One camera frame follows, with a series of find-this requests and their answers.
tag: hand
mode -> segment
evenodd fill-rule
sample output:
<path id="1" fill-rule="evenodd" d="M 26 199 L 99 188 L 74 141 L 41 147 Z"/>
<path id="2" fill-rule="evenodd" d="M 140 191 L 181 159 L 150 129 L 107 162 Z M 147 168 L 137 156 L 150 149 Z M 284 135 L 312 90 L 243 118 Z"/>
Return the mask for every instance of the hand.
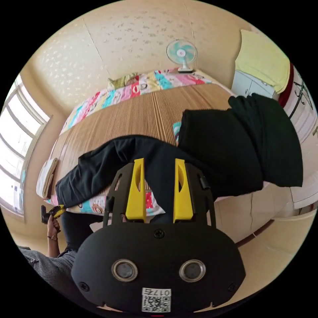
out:
<path id="1" fill-rule="evenodd" d="M 59 222 L 50 215 L 49 221 L 47 222 L 47 235 L 57 237 L 57 232 L 60 230 Z"/>

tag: qr code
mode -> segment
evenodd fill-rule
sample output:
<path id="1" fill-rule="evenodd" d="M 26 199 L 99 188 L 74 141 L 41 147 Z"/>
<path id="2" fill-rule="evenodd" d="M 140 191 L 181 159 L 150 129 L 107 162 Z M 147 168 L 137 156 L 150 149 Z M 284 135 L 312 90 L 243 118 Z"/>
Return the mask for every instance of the qr code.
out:
<path id="1" fill-rule="evenodd" d="M 144 289 L 142 293 L 142 311 L 170 312 L 171 290 Z"/>

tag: fan base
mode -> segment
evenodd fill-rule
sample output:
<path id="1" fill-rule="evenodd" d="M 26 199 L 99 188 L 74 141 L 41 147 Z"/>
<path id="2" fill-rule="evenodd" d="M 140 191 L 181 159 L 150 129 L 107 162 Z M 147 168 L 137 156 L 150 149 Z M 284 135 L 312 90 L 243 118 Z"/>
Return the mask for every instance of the fan base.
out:
<path id="1" fill-rule="evenodd" d="M 190 67 L 179 67 L 178 72 L 179 73 L 192 73 L 193 69 Z"/>

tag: wrist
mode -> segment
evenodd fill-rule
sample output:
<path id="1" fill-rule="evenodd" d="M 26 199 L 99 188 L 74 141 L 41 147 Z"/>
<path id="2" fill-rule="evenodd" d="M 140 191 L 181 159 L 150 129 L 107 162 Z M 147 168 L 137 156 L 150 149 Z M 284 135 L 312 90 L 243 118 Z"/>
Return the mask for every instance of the wrist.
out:
<path id="1" fill-rule="evenodd" d="M 53 236 L 57 238 L 57 233 L 56 232 L 53 233 L 53 232 L 48 231 L 47 232 L 47 236 L 50 237 L 50 238 L 53 237 Z"/>

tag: speckled wall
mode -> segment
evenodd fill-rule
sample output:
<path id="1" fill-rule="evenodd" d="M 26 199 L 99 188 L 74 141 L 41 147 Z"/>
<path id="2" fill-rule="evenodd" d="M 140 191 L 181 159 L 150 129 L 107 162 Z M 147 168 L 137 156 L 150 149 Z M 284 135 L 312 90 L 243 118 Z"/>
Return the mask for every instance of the speckled wall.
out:
<path id="1" fill-rule="evenodd" d="M 192 0 L 125 0 L 93 10 L 50 37 L 29 66 L 63 108 L 78 103 L 130 72 L 176 66 L 166 56 L 174 39 L 198 50 L 194 66 L 231 87 L 241 28 L 237 16 Z"/>

